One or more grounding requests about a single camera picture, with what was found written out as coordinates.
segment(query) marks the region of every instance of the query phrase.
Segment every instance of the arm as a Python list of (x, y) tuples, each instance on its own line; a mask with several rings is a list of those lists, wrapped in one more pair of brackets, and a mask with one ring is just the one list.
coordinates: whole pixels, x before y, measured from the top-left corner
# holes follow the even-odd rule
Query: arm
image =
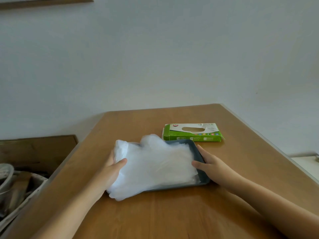
[(206, 164), (193, 161), (217, 184), (241, 197), (288, 238), (319, 238), (319, 217), (270, 190), (245, 179), (218, 157), (197, 146)]
[(90, 208), (114, 183), (120, 169), (127, 162), (126, 159), (116, 164), (113, 161), (112, 151), (104, 167), (95, 174), (87, 186), (48, 221), (32, 239), (71, 239)]

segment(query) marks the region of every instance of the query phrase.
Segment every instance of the person's left arm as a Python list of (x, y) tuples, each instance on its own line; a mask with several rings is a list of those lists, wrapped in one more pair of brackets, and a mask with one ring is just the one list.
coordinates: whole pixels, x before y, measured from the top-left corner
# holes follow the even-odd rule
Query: person's left arm
[(126, 162), (124, 158), (114, 163), (112, 151), (103, 168), (94, 175), (86, 187), (51, 218), (32, 239), (71, 239), (90, 208), (114, 183)]

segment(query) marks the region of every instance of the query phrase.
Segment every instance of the box flap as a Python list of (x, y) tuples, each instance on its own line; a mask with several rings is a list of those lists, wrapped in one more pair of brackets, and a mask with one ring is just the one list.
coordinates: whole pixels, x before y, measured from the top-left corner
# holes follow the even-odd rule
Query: box flap
[(194, 134), (219, 131), (215, 123), (175, 123), (171, 124), (169, 129), (172, 131), (191, 132)]

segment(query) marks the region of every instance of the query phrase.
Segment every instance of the oval hole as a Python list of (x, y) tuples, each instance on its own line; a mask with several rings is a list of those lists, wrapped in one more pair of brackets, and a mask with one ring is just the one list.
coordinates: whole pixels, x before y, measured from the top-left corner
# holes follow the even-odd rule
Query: oval hole
[(201, 128), (201, 127), (183, 127), (182, 128), (183, 131), (186, 131), (186, 132), (203, 132), (205, 131), (204, 128)]

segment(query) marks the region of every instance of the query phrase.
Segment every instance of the plastic bag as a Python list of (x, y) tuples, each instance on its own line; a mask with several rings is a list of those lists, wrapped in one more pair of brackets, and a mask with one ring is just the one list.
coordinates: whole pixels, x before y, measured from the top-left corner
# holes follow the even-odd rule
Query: plastic bag
[(196, 184), (197, 170), (188, 144), (168, 145), (157, 135), (144, 136), (140, 142), (117, 140), (115, 161), (127, 158), (114, 184), (107, 190), (111, 198), (123, 200), (146, 190), (167, 185)]

